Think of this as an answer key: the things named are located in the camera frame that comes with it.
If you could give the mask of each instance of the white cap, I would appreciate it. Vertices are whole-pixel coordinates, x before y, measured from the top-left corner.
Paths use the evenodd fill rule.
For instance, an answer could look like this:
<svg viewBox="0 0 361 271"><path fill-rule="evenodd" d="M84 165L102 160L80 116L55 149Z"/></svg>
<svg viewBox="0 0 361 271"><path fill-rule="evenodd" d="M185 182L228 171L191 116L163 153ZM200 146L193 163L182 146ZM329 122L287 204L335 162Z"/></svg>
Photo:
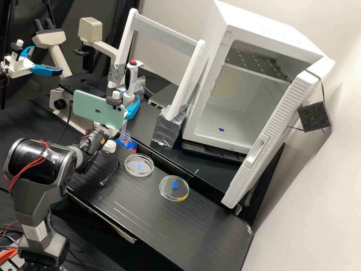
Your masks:
<svg viewBox="0 0 361 271"><path fill-rule="evenodd" d="M110 152L110 153L115 152L116 148L117 148L117 144L113 140L108 140L103 146L103 150L107 151L107 152Z"/></svg>
<svg viewBox="0 0 361 271"><path fill-rule="evenodd" d="M17 40L16 45L19 46L19 47L22 47L24 45L24 41L23 40Z"/></svg>
<svg viewBox="0 0 361 271"><path fill-rule="evenodd" d="M112 98L114 100L119 100L120 99L120 92L118 90L113 90Z"/></svg>

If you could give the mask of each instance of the black foam pad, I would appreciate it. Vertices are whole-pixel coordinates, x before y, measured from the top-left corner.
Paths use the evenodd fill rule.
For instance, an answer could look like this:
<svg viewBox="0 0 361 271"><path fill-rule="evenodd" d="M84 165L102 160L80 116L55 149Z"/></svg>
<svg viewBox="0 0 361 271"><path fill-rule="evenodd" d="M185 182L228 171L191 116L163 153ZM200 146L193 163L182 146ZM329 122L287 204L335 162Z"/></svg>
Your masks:
<svg viewBox="0 0 361 271"><path fill-rule="evenodd" d="M318 102L298 109L298 115L305 132L331 126L324 102Z"/></svg>

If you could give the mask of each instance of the blue cross mark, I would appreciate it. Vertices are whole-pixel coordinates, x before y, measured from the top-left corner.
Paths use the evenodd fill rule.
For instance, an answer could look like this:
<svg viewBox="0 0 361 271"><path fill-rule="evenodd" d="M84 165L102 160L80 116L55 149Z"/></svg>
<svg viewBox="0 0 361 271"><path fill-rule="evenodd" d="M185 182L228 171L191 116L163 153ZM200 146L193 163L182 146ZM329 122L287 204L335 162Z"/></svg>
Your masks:
<svg viewBox="0 0 361 271"><path fill-rule="evenodd" d="M143 164L134 164L134 166L136 166L138 169L142 169L144 168L144 165Z"/></svg>

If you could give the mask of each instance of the petri dish lid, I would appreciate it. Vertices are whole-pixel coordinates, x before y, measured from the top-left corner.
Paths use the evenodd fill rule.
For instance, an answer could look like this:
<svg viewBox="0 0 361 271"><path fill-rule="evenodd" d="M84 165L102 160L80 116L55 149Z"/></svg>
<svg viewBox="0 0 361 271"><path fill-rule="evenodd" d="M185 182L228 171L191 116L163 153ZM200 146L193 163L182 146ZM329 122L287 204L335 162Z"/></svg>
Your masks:
<svg viewBox="0 0 361 271"><path fill-rule="evenodd" d="M124 166L127 172L136 177L145 177L154 170L153 160L144 154L131 154L125 161Z"/></svg>
<svg viewBox="0 0 361 271"><path fill-rule="evenodd" d="M159 183L161 194L171 201L183 201L188 197L189 186L181 177L165 176Z"/></svg>

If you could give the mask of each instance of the black platform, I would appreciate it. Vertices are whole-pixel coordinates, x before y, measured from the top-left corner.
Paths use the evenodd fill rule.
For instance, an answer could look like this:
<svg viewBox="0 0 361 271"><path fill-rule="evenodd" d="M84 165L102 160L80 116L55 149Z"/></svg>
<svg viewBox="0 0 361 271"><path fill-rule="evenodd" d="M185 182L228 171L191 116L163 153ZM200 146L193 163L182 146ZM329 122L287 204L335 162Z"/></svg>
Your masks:
<svg viewBox="0 0 361 271"><path fill-rule="evenodd" d="M249 226L192 189L182 202L165 199L159 182L167 174L157 167L148 177L127 174L130 154L117 146L121 166L102 190L96 177L101 169L93 166L86 176L73 177L70 193L183 270L240 270L252 238Z"/></svg>
<svg viewBox="0 0 361 271"><path fill-rule="evenodd" d="M55 140L63 126L33 102L0 111L0 163L17 138ZM60 144L72 144L80 136L69 127ZM240 270L252 238L247 224L192 189L185 201L168 201L159 192L167 173L156 167L148 177L129 176L123 166L129 154L117 147L121 167L105 188L96 186L102 172L97 160L86 176L74 176L69 193L183 270ZM8 183L0 178L7 189Z"/></svg>

